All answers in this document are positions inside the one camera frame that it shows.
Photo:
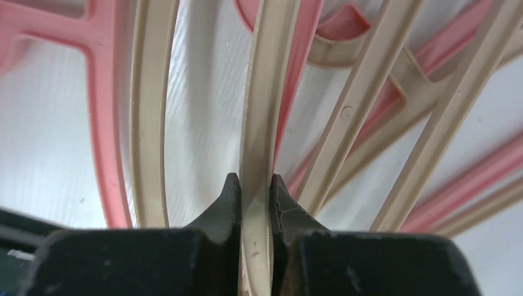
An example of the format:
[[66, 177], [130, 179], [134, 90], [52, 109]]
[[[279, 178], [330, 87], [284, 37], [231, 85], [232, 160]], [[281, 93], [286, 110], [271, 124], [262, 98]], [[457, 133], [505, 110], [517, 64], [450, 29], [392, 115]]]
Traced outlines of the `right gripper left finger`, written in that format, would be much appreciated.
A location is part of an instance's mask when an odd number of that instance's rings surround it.
[[20, 295], [237, 295], [241, 187], [183, 228], [57, 231], [36, 251]]

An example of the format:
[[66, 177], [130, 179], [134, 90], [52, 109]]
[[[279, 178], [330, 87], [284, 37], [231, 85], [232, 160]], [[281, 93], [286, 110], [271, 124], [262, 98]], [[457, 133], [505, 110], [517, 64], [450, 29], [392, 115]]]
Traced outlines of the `beige hanger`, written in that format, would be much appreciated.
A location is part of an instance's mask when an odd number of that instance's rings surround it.
[[130, 162], [140, 228], [167, 228], [164, 140], [178, 1], [138, 1], [133, 36]]
[[268, 196], [287, 61], [300, 1], [260, 1], [245, 86], [239, 179], [242, 189], [242, 290], [270, 295], [272, 242]]

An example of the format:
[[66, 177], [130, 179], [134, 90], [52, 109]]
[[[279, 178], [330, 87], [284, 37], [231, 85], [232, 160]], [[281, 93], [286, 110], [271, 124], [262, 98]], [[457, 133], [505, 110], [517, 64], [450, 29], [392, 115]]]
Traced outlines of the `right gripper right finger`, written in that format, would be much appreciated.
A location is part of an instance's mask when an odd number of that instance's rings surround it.
[[270, 186], [273, 295], [480, 295], [459, 248], [426, 234], [331, 231]]

